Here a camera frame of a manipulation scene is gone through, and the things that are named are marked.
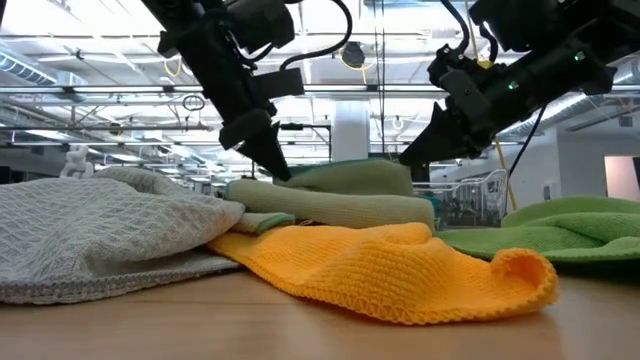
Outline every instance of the orange knit cloth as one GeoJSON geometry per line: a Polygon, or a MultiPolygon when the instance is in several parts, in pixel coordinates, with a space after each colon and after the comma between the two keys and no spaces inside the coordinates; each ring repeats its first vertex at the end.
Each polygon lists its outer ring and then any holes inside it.
{"type": "Polygon", "coordinates": [[[557,276],[541,255],[504,250],[487,263],[433,238],[424,224],[230,232],[209,248],[288,294],[407,325],[499,319],[556,299],[557,276]]]}

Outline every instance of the cloth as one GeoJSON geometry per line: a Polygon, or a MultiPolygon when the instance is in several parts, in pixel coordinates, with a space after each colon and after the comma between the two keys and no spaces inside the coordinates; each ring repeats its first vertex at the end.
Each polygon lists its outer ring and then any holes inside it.
{"type": "Polygon", "coordinates": [[[489,264],[433,238],[424,224],[229,232],[209,248],[288,294],[407,325],[499,319],[556,298],[557,277],[544,257],[504,250],[489,264]]]}
{"type": "Polygon", "coordinates": [[[507,215],[499,229],[444,231],[438,236],[481,258],[520,247],[558,263],[640,259],[640,203],[603,197],[561,198],[507,215]]]}
{"type": "Polygon", "coordinates": [[[2,302],[97,300],[238,266],[193,249],[229,230],[244,206],[148,171],[3,185],[0,199],[2,302]]]}
{"type": "Polygon", "coordinates": [[[251,214],[244,213],[237,224],[231,230],[260,235],[275,227],[294,225],[296,219],[293,215],[284,213],[251,214]]]}
{"type": "Polygon", "coordinates": [[[360,229],[421,222],[433,229],[431,202],[416,197],[340,195],[237,180],[227,185],[225,199],[243,203],[253,213],[283,212],[326,225],[360,229]]]}
{"type": "Polygon", "coordinates": [[[413,196],[411,170],[382,159],[335,162],[292,167],[288,181],[274,184],[317,192],[345,195],[413,196]]]}

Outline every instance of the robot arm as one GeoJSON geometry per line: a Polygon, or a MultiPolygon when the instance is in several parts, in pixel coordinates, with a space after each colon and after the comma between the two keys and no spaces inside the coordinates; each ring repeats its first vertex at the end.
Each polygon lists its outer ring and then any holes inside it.
{"type": "Polygon", "coordinates": [[[302,0],[142,0],[164,26],[158,52],[170,57],[179,52],[223,119],[220,143],[236,148],[274,176],[291,177],[271,124],[276,108],[271,99],[304,94],[300,69],[287,69],[294,61],[340,49],[351,36],[352,19],[341,0],[332,0],[347,18],[347,31],[338,44],[324,50],[287,59],[280,70],[254,76],[255,63],[271,49],[294,37],[293,19],[285,3],[302,0]],[[258,56],[248,53],[266,47],[258,56]]]}
{"type": "Polygon", "coordinates": [[[606,64],[640,50],[636,0],[478,0],[470,15],[491,42],[492,61],[497,42],[527,54],[485,69],[464,56],[468,31],[458,48],[441,48],[428,71],[450,94],[447,108],[434,106],[430,124],[400,156],[405,165],[475,158],[500,131],[570,91],[610,92],[616,69],[606,64]]]}

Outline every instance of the light green towel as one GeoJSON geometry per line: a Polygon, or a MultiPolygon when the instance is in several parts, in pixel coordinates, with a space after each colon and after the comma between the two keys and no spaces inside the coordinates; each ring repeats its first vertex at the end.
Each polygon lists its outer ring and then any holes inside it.
{"type": "Polygon", "coordinates": [[[284,213],[252,214],[244,213],[231,230],[261,235],[267,230],[276,227],[295,225],[296,219],[293,215],[284,213]]]}
{"type": "Polygon", "coordinates": [[[459,251],[491,258],[498,250],[533,249],[557,263],[640,259],[640,202],[571,197],[535,204],[502,220],[500,229],[438,234],[459,251]]]}
{"type": "Polygon", "coordinates": [[[293,177],[274,184],[345,195],[413,196],[411,170],[382,159],[335,162],[291,168],[293,177]]]}
{"type": "Polygon", "coordinates": [[[340,195],[238,180],[227,185],[225,199],[242,203],[253,213],[281,212],[294,215],[296,220],[352,229],[409,222],[433,229],[431,202],[416,197],[340,195]]]}

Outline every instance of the table surface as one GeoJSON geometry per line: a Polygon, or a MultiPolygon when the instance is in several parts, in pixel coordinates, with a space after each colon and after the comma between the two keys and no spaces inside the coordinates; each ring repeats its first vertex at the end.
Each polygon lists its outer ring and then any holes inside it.
{"type": "Polygon", "coordinates": [[[2,359],[634,359],[640,287],[561,278],[491,323],[405,327],[290,297],[248,272],[49,307],[0,305],[2,359]]]}

